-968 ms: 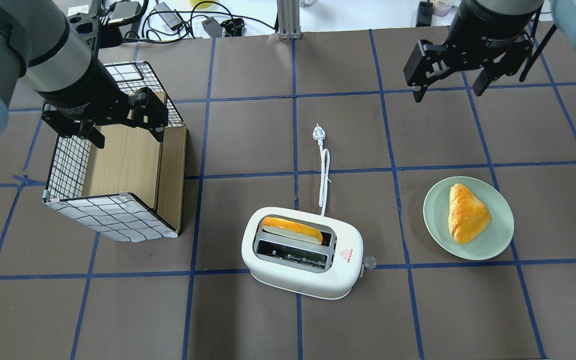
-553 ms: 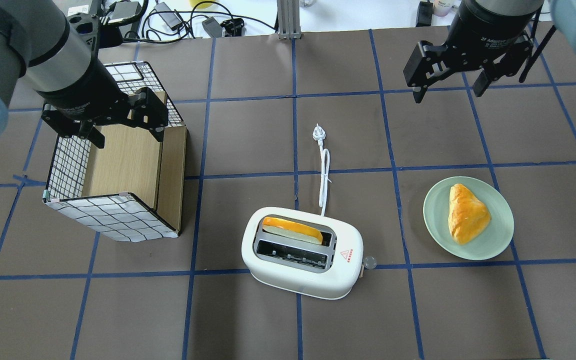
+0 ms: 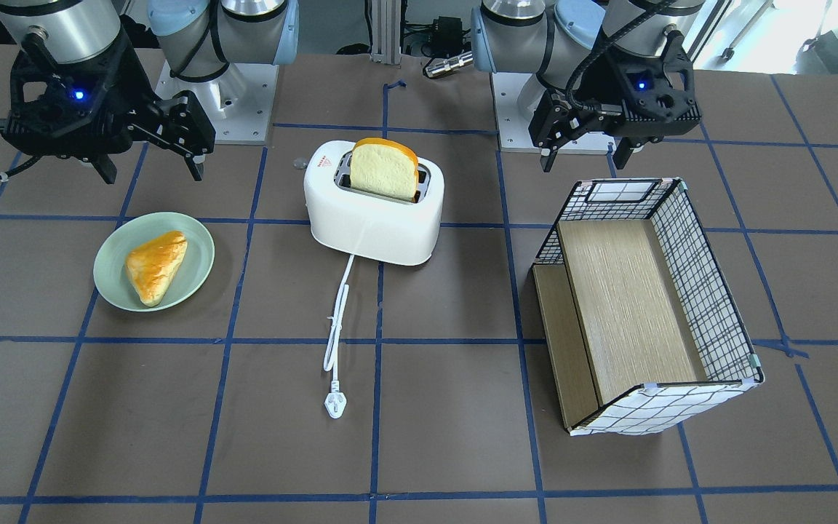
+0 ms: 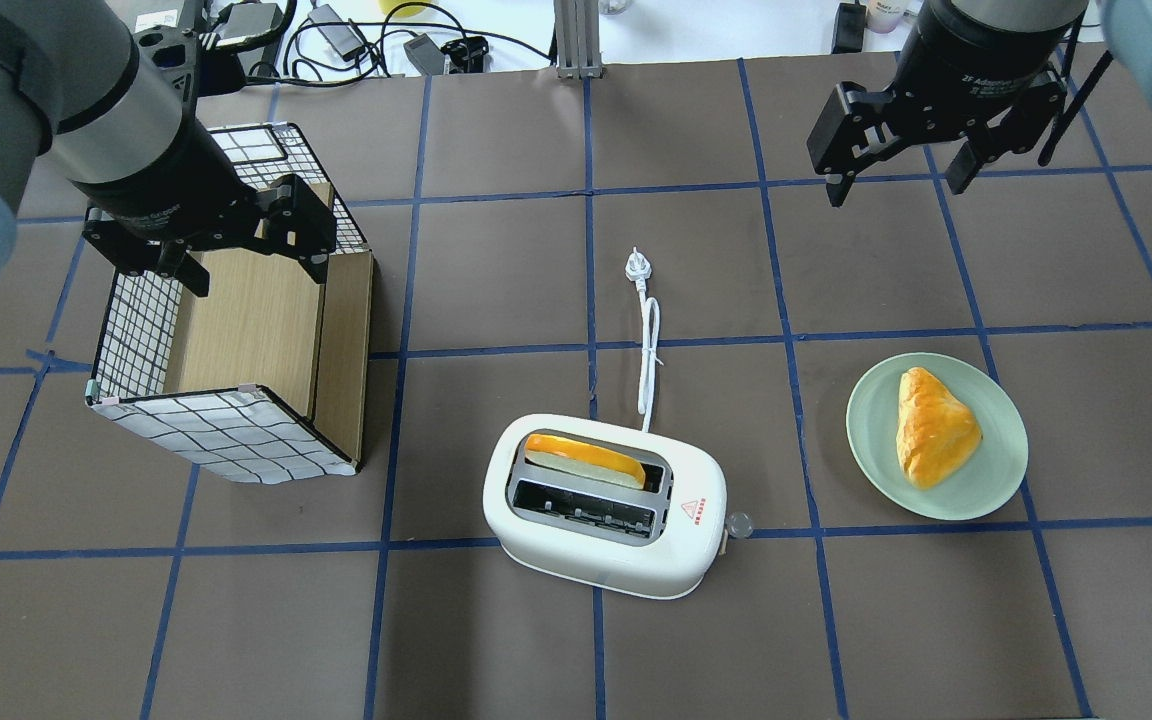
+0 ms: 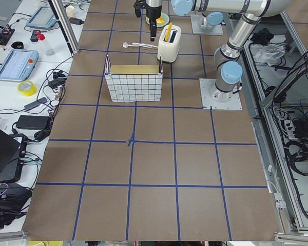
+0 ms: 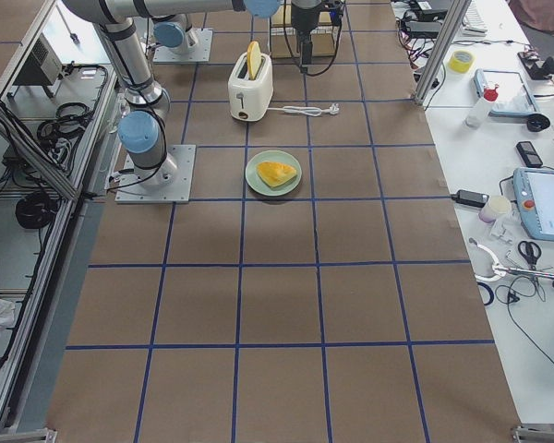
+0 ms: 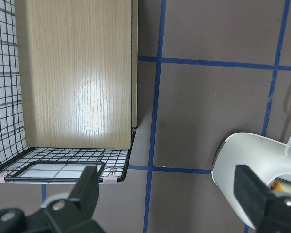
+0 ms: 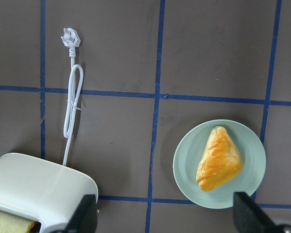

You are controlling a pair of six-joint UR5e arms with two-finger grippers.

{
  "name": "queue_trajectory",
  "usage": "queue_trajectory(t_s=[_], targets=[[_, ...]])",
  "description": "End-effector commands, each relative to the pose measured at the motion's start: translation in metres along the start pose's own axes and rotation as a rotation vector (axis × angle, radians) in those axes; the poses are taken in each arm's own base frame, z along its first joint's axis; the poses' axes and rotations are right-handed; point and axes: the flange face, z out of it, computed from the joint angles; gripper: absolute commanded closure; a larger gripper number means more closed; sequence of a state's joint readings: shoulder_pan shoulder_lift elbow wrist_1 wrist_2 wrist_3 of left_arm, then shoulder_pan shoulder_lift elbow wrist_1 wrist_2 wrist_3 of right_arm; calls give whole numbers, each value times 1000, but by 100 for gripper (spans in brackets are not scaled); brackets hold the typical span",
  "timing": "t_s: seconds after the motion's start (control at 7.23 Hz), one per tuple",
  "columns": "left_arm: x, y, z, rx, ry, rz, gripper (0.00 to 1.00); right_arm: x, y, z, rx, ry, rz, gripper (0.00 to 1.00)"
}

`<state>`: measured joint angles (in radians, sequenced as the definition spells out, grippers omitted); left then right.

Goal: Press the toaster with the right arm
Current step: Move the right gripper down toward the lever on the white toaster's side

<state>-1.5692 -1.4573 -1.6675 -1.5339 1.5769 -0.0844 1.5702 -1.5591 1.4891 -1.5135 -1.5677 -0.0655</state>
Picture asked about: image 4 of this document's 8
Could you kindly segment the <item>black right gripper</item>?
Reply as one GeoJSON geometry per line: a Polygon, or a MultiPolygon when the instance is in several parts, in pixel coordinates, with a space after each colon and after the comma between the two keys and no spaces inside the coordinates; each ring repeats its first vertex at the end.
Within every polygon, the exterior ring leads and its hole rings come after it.
{"type": "Polygon", "coordinates": [[[832,209],[861,173],[915,146],[958,142],[943,173],[952,195],[984,165],[1034,150],[1064,113],[1051,58],[1068,31],[1064,1],[925,1],[890,83],[840,83],[809,132],[832,209]]]}

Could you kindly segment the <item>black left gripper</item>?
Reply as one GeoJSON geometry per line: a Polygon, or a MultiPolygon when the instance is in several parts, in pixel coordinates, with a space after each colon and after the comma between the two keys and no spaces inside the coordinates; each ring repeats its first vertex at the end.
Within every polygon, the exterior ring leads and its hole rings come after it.
{"type": "Polygon", "coordinates": [[[248,184],[197,120],[145,169],[82,190],[90,199],[88,245],[122,273],[172,273],[198,300],[209,296],[211,278],[191,252],[278,255],[325,285],[338,250],[338,218],[306,179],[285,173],[262,188],[248,184]]]}

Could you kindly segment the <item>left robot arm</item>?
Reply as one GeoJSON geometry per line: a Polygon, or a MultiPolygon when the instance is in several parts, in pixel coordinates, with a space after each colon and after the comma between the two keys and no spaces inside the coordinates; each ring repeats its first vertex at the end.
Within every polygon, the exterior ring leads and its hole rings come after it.
{"type": "Polygon", "coordinates": [[[0,1],[0,272],[40,156],[90,200],[84,238],[124,275],[198,297],[197,252],[247,249],[300,263],[316,283],[338,220],[305,179],[256,190],[198,122],[198,97],[244,86],[238,56],[289,26],[223,38],[197,15],[134,31],[104,1],[0,1]]]}

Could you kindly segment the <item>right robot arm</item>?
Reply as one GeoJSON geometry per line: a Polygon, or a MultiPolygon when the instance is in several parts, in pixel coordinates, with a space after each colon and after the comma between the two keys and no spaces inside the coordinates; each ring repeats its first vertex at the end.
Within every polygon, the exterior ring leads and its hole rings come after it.
{"type": "Polygon", "coordinates": [[[1052,63],[1075,41],[1084,1],[925,1],[890,83],[842,82],[820,111],[806,150],[832,206],[856,177],[914,146],[958,142],[945,173],[961,194],[1006,154],[1048,164],[1066,129],[1112,63],[1132,74],[1152,108],[1152,1],[1101,1],[1106,50],[1078,94],[1052,63]]]}

